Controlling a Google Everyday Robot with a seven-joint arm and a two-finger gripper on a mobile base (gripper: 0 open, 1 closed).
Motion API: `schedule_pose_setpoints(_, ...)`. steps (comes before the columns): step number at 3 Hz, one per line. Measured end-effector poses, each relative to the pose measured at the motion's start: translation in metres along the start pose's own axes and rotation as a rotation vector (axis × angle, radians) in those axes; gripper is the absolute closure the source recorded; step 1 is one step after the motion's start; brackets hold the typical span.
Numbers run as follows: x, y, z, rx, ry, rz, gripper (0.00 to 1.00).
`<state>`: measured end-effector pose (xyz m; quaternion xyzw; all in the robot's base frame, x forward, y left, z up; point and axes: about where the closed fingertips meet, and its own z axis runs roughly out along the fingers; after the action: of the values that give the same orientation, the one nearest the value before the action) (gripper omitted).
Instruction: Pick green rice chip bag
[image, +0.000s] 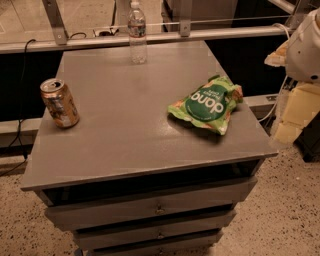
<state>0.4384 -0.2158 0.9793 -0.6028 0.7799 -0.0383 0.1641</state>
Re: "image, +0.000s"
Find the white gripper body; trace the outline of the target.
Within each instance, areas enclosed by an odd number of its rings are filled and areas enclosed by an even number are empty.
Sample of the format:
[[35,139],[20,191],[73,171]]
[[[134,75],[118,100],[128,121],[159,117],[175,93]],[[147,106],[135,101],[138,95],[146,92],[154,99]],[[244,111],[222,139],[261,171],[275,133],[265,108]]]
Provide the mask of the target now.
[[285,70],[294,80],[320,83],[320,9],[311,11],[290,37]]

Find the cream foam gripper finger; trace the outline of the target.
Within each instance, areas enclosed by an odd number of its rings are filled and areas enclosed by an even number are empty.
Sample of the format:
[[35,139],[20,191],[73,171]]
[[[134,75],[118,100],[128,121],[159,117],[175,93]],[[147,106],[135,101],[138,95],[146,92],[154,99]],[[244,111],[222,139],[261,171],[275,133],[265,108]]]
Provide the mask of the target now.
[[264,63],[273,67],[284,67],[287,64],[287,48],[288,42],[285,41],[265,58]]
[[293,143],[319,112],[320,84],[299,82],[289,93],[275,140],[283,144]]

